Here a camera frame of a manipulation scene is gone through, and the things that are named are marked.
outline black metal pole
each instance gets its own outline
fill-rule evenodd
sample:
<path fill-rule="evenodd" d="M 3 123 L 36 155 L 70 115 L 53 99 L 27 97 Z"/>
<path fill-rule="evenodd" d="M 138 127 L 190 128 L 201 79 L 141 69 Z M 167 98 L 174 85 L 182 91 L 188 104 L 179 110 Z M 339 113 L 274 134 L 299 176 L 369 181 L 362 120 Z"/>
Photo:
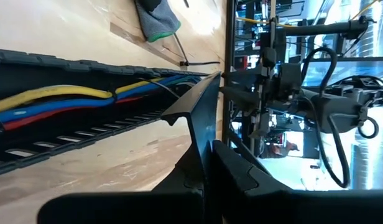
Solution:
<path fill-rule="evenodd" d="M 229 0 L 226 8 L 226 42 L 224 56 L 224 72 L 228 73 L 234 63 L 234 24 L 236 21 L 236 2 Z M 224 85 L 229 85 L 230 80 L 224 78 Z M 223 98 L 223 126 L 222 126 L 222 142 L 230 146 L 228 132 L 230 127 L 230 101 Z"/>
<path fill-rule="evenodd" d="M 284 28 L 287 37 L 291 36 L 308 36 L 308 35 L 321 35 L 321 34 L 343 34 L 349 32 L 363 33 L 368 28 L 368 22 L 349 21 L 339 22 L 329 25 L 315 25 L 315 26 L 302 26 Z"/>

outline black hose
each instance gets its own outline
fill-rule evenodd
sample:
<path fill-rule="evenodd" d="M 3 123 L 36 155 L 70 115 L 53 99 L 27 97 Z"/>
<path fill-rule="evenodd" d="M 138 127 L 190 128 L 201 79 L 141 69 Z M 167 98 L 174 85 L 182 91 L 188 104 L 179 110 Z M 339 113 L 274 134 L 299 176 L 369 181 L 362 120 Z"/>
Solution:
<path fill-rule="evenodd" d="M 378 125 L 378 122 L 374 118 L 367 117 L 367 120 L 369 120 L 374 125 L 374 132 L 371 135 L 368 136 L 368 135 L 363 133 L 363 131 L 361 129 L 362 127 L 358 127 L 358 131 L 359 131 L 359 134 L 363 138 L 373 139 L 373 138 L 377 137 L 377 135 L 379 134 L 379 125 Z"/>
<path fill-rule="evenodd" d="M 335 183 L 342 187 L 346 188 L 350 184 L 350 170 L 349 170 L 349 164 L 348 160 L 346 159 L 346 155 L 341 143 L 341 138 L 339 137 L 339 131 L 338 128 L 336 127 L 333 117 L 338 116 L 338 114 L 332 114 L 328 117 L 328 122 L 330 124 L 333 136 L 334 136 L 334 141 L 335 141 L 335 146 L 336 146 L 336 151 L 338 153 L 339 161 L 341 162 L 341 167 L 342 167 L 342 174 L 343 174 L 343 181 L 341 181 L 336 174 L 334 173 L 333 169 L 331 168 L 331 164 L 328 161 L 326 152 L 324 150 L 324 144 L 323 140 L 321 139 L 320 133 L 321 133 L 321 128 L 320 125 L 318 124 L 318 116 L 316 112 L 315 105 L 311 102 L 310 99 L 303 97 L 303 101 L 307 102 L 313 112 L 313 118 L 316 121 L 315 126 L 316 126 L 316 137 L 317 137 L 317 142 L 318 142 L 318 148 L 320 152 L 321 159 L 323 160 L 324 167 L 328 171 L 330 177 L 335 181 Z"/>
<path fill-rule="evenodd" d="M 317 52 L 326 52 L 326 53 L 328 53 L 330 55 L 330 58 L 331 58 L 330 67 L 328 68 L 328 71 L 327 71 L 326 75 L 324 76 L 323 80 L 320 83 L 320 97 L 321 97 L 322 94 L 324 93 L 325 88 L 327 87 L 328 81 L 330 80 L 333 72 L 335 71 L 335 67 L 336 67 L 336 63 L 337 63 L 337 60 L 338 60 L 338 56 L 337 56 L 337 54 L 335 53 L 334 50 L 329 49 L 328 47 L 319 47 L 319 48 L 317 48 L 315 50 L 312 50 L 308 54 L 308 56 L 306 57 L 306 59 L 305 59 L 305 61 L 303 63 L 302 72 L 301 72 L 301 74 L 302 74 L 302 82 L 305 80 L 305 77 L 307 75 L 310 60 L 313 58 L 313 56 Z"/>

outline black cable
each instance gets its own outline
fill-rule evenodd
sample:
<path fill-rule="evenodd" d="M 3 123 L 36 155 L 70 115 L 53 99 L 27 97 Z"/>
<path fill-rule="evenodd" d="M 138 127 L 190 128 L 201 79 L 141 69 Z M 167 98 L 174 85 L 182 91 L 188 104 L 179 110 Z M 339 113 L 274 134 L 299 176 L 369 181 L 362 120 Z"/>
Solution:
<path fill-rule="evenodd" d="M 245 38 L 245 37 L 238 37 L 238 36 L 235 36 L 234 38 L 235 39 L 240 39 L 240 40 L 248 40 L 249 42 L 252 42 L 252 43 L 255 43 L 255 41 L 253 41 L 253 40 L 257 40 L 257 39 L 254 39 L 254 38 Z"/>
<path fill-rule="evenodd" d="M 326 52 L 326 53 L 328 53 L 328 55 L 330 55 L 330 59 L 331 59 L 330 67 L 328 68 L 328 71 L 327 71 L 326 75 L 324 76 L 323 80 L 320 83 L 319 97 L 321 97 L 322 94 L 324 93 L 325 88 L 327 87 L 328 81 L 330 80 L 330 78 L 331 78 L 331 76 L 332 76 L 332 74 L 333 74 L 333 72 L 335 70 L 336 63 L 338 61 L 338 57 L 337 57 L 335 51 L 332 50 L 332 49 L 329 49 L 328 47 L 319 47 L 319 48 L 317 48 L 315 50 L 312 50 L 308 54 L 308 56 L 306 57 L 305 62 L 303 63 L 302 72 L 301 72 L 301 74 L 302 74 L 302 82 L 304 81 L 304 79 L 305 79 L 305 77 L 307 75 L 310 60 L 313 58 L 313 56 L 317 52 Z"/>
<path fill-rule="evenodd" d="M 305 48 L 307 48 L 307 49 L 314 49 L 314 48 L 309 48 L 308 47 L 308 45 L 307 44 L 309 44 L 308 42 L 305 42 L 305 41 L 299 41 L 299 42 L 288 42 L 288 41 L 286 41 L 286 43 L 287 44 L 295 44 L 295 45 L 298 45 L 298 44 L 306 44 L 305 46 L 303 46 L 303 47 L 305 47 Z M 313 45 L 315 45 L 315 46 L 317 46 L 317 47 L 322 47 L 321 45 L 318 45 L 318 44 L 315 44 L 315 43 L 313 43 Z"/>
<path fill-rule="evenodd" d="M 190 7 L 189 2 L 187 0 L 183 0 L 183 2 L 185 3 L 186 7 Z"/>
<path fill-rule="evenodd" d="M 333 132 L 333 137 L 334 137 L 334 141 L 335 141 L 335 145 L 336 145 L 336 150 L 337 150 L 337 153 L 338 153 L 339 161 L 341 162 L 342 173 L 343 173 L 343 181 L 341 181 L 336 176 L 336 174 L 334 173 L 333 169 L 331 168 L 330 162 L 328 161 L 326 152 L 324 150 L 323 140 L 321 139 L 321 136 L 320 136 L 321 128 L 320 128 L 320 125 L 318 124 L 318 116 L 317 116 L 315 105 L 311 102 L 311 100 L 309 100 L 306 97 L 303 97 L 301 99 L 301 101 L 304 101 L 304 102 L 308 103 L 310 108 L 311 108 L 311 110 L 312 110 L 313 118 L 315 120 L 315 126 L 316 126 L 315 133 L 316 133 L 316 137 L 317 137 L 317 142 L 318 142 L 320 156 L 321 156 L 321 159 L 323 160 L 324 167 L 326 168 L 326 170 L 328 171 L 330 177 L 336 182 L 337 185 L 339 185 L 342 188 L 348 187 L 348 185 L 350 184 L 349 164 L 348 164 L 348 160 L 346 159 L 346 155 L 345 155 L 343 146 L 341 144 L 341 138 L 339 137 L 338 128 L 336 127 L 336 125 L 335 125 L 335 123 L 333 121 L 333 116 L 337 116 L 337 114 L 331 114 L 328 117 L 328 122 L 329 122 L 329 124 L 331 126 L 331 130 Z"/>
<path fill-rule="evenodd" d="M 183 57 L 185 58 L 184 62 L 179 62 L 179 66 L 211 65 L 211 64 L 220 64 L 221 63 L 221 62 L 189 62 L 189 60 L 187 59 L 185 50 L 183 49 L 182 44 L 180 43 L 178 35 L 175 33 L 174 36 L 175 36 L 175 40 L 177 41 L 177 43 L 180 47 L 180 50 L 182 51 Z"/>
<path fill-rule="evenodd" d="M 378 122 L 372 117 L 367 117 L 367 120 L 370 121 L 372 123 L 372 125 L 374 125 L 374 132 L 368 136 L 368 135 L 364 134 L 364 132 L 362 131 L 362 129 L 361 129 L 362 126 L 358 127 L 358 131 L 359 131 L 359 134 L 363 138 L 373 139 L 373 138 L 377 137 L 377 135 L 379 134 L 379 125 L 378 125 Z"/>
<path fill-rule="evenodd" d="M 144 78 L 138 78 L 139 80 L 143 80 L 143 81 L 146 81 L 146 82 L 149 82 L 149 83 L 152 83 L 154 85 L 157 85 L 161 88 L 163 88 L 164 90 L 167 90 L 168 92 L 170 92 L 174 97 L 176 98 L 180 98 L 180 96 L 178 94 L 176 94 L 174 91 L 172 91 L 170 88 L 168 88 L 167 86 L 161 84 L 161 83 L 158 83 L 158 82 L 155 82 L 155 81 L 152 81 L 152 80 L 148 80 L 148 79 L 144 79 Z"/>

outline gray glove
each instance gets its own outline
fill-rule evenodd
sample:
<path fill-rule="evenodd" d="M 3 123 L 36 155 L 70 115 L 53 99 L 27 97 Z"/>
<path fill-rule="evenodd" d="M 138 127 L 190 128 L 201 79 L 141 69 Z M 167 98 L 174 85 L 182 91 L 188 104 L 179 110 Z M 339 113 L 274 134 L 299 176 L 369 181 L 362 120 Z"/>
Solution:
<path fill-rule="evenodd" d="M 180 21 L 167 0 L 135 0 L 135 5 L 148 42 L 173 35 L 179 29 Z"/>

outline red cable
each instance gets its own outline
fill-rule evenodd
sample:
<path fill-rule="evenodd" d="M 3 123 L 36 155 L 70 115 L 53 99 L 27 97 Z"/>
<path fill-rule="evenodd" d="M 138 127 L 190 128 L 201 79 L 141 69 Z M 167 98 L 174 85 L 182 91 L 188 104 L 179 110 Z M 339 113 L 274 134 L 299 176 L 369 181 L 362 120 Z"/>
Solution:
<path fill-rule="evenodd" d="M 140 97 L 133 97 L 133 98 L 125 98 L 125 99 L 117 101 L 116 103 L 130 102 L 130 101 L 138 100 L 140 98 L 142 98 L 142 96 L 140 96 Z M 85 109 L 85 108 L 94 108 L 94 107 L 93 106 L 78 106 L 78 107 L 72 107 L 72 108 L 64 108 L 64 109 L 58 109 L 58 110 L 53 110 L 53 111 L 47 111 L 47 112 L 44 112 L 44 113 L 41 113 L 41 114 L 37 114 L 35 116 L 31 116 L 31 117 L 20 119 L 20 120 L 17 120 L 17 121 L 11 121 L 11 122 L 5 123 L 4 124 L 4 128 L 5 128 L 6 131 L 10 131 L 10 130 L 13 130 L 13 129 L 17 129 L 17 128 L 21 127 L 21 126 L 25 126 L 27 124 L 36 122 L 38 120 L 48 118 L 48 117 L 53 116 L 55 114 L 62 113 L 64 111 L 77 110 L 77 109 Z"/>

